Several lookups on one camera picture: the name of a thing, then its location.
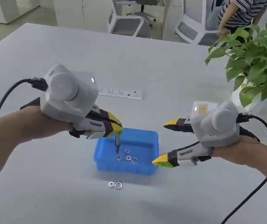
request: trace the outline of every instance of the human arm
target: human arm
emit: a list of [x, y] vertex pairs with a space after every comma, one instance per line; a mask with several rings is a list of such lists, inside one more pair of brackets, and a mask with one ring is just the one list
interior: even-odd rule
[[238, 6], [236, 5], [236, 3], [234, 1], [232, 1], [231, 4], [226, 9], [226, 11], [222, 17], [222, 20], [219, 24], [219, 27], [218, 27], [218, 34], [219, 35], [227, 35], [230, 33], [230, 31], [225, 28], [225, 25], [227, 24], [229, 19], [234, 15], [234, 13], [237, 12], [237, 10], [238, 10]]
[[215, 148], [212, 156], [255, 168], [267, 177], [267, 146], [251, 137], [241, 136], [237, 144]]
[[0, 118], [0, 171], [16, 146], [71, 130], [71, 125], [44, 115], [40, 107], [29, 106]]
[[266, 8], [262, 9], [258, 15], [253, 19], [252, 24], [257, 25], [260, 19], [262, 18], [263, 14], [265, 13]]

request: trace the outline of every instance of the gray table surface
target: gray table surface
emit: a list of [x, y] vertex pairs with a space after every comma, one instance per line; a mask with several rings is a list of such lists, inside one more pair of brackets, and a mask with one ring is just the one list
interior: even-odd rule
[[[92, 71], [104, 88], [144, 90], [143, 101], [99, 97], [97, 104], [125, 127], [157, 131], [164, 153], [195, 141], [164, 129], [167, 120], [189, 116], [195, 100], [230, 96], [225, 59], [206, 67], [206, 56], [203, 46], [25, 24], [0, 42], [0, 98], [15, 81], [43, 77], [58, 62]], [[0, 115], [39, 94], [18, 87]], [[245, 126], [267, 143], [257, 122]], [[222, 159], [153, 176], [98, 172], [95, 144], [61, 133], [18, 146], [0, 173], [0, 224], [217, 224], [264, 178]], [[108, 188], [112, 180], [123, 188]], [[228, 223], [267, 223], [267, 184]]]

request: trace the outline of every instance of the blue plastic container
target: blue plastic container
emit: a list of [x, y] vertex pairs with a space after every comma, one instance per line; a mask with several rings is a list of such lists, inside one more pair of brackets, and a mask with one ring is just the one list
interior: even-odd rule
[[[130, 153], [125, 153], [125, 149], [129, 149]], [[115, 159], [115, 136], [99, 139], [94, 153], [97, 169], [152, 175], [158, 168], [151, 163], [159, 156], [158, 134], [153, 131], [124, 128], [118, 155], [122, 156], [122, 160]], [[137, 162], [127, 161], [127, 155], [136, 157]]]

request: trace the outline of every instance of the electrical outlet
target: electrical outlet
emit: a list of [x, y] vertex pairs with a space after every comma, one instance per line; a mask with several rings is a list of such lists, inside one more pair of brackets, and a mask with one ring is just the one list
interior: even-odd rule
[[122, 90], [122, 89], [105, 89], [99, 88], [98, 95], [108, 97], [120, 97], [127, 99], [143, 100], [144, 94], [141, 90]]

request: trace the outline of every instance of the white flower pot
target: white flower pot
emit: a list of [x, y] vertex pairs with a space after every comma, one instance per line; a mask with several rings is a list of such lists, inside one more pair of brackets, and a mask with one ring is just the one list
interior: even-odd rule
[[[237, 107], [243, 107], [240, 99], [239, 99], [239, 93], [241, 91], [241, 86], [236, 90], [233, 91], [231, 96], [231, 101], [237, 106]], [[263, 108], [267, 107], [267, 98], [263, 101], [261, 101], [261, 93], [259, 93], [253, 101], [244, 108], [247, 112], [254, 112], [259, 113]]]

